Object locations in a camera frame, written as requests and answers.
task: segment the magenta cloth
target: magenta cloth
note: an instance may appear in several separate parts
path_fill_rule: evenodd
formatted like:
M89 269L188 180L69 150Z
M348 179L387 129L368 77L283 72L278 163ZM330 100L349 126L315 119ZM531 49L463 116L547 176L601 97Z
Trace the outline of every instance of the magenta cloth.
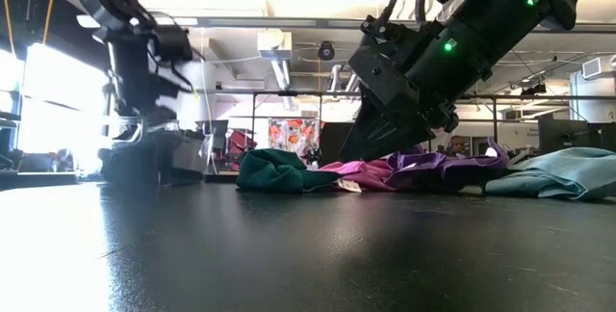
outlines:
M395 190L395 188L384 183L393 172L384 160L375 160L369 163L332 163L319 169L319 171L338 172L345 180L358 183L362 189L385 192Z
M509 163L509 157L492 138L488 138L488 142L497 151L497 157L460 159L442 153L394 154L388 159L394 173L385 184L397 191L451 192L499 178Z

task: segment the green cloth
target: green cloth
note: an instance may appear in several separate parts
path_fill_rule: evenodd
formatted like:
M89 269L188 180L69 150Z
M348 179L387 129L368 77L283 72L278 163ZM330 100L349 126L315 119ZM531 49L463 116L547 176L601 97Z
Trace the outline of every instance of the green cloth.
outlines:
M340 177L335 172L307 170L295 153L256 149L246 153L237 184L256 192L303 193L326 187Z
M604 149L563 149L507 169L515 172L490 181L486 193L575 200L616 195L616 153Z

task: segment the cloth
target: cloth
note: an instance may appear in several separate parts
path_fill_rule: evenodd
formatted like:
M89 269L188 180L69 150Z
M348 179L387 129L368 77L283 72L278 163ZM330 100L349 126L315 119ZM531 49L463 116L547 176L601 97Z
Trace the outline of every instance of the cloth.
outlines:
M302 193L326 187L340 177L336 172L309 171L293 152L256 149L245 154L236 183L250 191Z
M489 182L486 193L575 200L616 195L616 153L604 149L563 149L508 169L516 172Z
M443 153L394 154L388 159L394 170L385 184L399 191L436 190L457 192L468 185L482 185L500 177L509 157L494 139L488 143L496 156L448 157Z
M384 160L376 160L369 163L332 163L321 168L320 171L339 173L345 180L359 184L362 190L384 192L393 192L395 190L384 182L393 172Z

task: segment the desk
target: desk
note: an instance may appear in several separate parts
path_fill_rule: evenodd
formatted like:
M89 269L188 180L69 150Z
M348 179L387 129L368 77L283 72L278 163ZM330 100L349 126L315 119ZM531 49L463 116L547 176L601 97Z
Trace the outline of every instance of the desk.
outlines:
M615 228L613 199L15 190L0 310L608 311Z

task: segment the window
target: window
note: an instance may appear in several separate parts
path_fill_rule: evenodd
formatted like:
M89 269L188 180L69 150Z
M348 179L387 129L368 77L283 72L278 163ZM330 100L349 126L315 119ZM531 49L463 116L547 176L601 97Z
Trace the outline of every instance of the window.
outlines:
M24 63L11 52L0 50L0 112L13 112L13 99L9 91L19 89Z
M84 164L96 164L106 103L102 87L107 80L92 66L41 44L32 45L25 65L17 147L30 153L69 148Z

